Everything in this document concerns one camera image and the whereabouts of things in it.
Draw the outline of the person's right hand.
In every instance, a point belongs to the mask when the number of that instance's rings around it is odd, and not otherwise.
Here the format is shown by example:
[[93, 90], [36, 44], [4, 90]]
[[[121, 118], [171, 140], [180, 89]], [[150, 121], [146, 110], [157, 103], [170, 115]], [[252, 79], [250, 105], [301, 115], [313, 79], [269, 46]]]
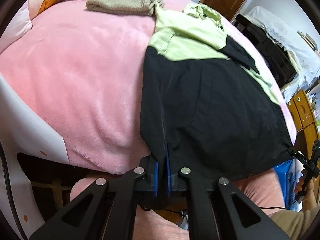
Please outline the person's right hand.
[[[296, 185], [295, 193], [299, 193], [300, 191], [303, 190], [303, 184], [304, 184], [304, 178], [301, 177], [298, 181], [298, 184]], [[314, 189], [313, 180], [310, 180], [308, 182], [308, 185], [305, 187], [305, 189], [306, 189], [306, 195], [302, 199], [303, 212], [310, 211], [317, 206], [316, 198], [313, 191]]]

